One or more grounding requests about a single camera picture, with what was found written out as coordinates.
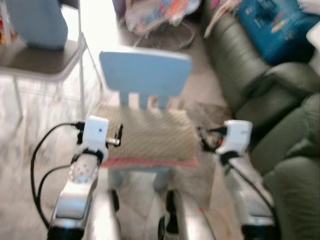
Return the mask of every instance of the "tiled floor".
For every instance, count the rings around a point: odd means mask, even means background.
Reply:
[[[63,10],[69,25],[69,37],[77,39],[77,12]],[[98,67],[100,51],[118,45],[132,45],[137,39],[124,26],[118,26],[110,0],[82,1],[82,27],[89,48]],[[193,59],[193,71],[181,96],[172,106],[187,110],[191,119],[216,127],[228,118],[228,109],[215,73],[210,68],[202,38],[196,36],[192,47],[182,51]],[[118,95],[109,89],[99,89],[98,79],[90,58],[84,57],[85,93],[87,106],[94,113],[100,103],[118,101]],[[19,81],[24,118],[18,123],[18,113],[10,76],[0,75],[0,239],[40,240],[46,238],[43,226],[32,202],[29,162],[33,149],[43,134],[53,125],[74,121],[80,117],[79,102],[60,95],[79,95],[77,69],[60,88],[55,85]],[[59,96],[44,96],[33,92],[46,92]],[[76,132],[65,128],[57,130],[43,145],[38,154],[36,175],[40,176],[53,166],[69,162],[76,147]],[[215,168],[211,155],[199,152],[200,167],[177,168],[173,171],[170,186],[194,196],[208,213],[218,240],[240,239],[234,209],[223,183],[220,168]],[[100,173],[98,190],[107,187],[107,171]],[[164,192],[152,188],[152,174],[133,173],[127,184],[118,190],[118,212],[123,239],[155,240],[159,216],[164,212]],[[43,189],[43,208],[48,216],[66,180],[66,171],[54,173]]]

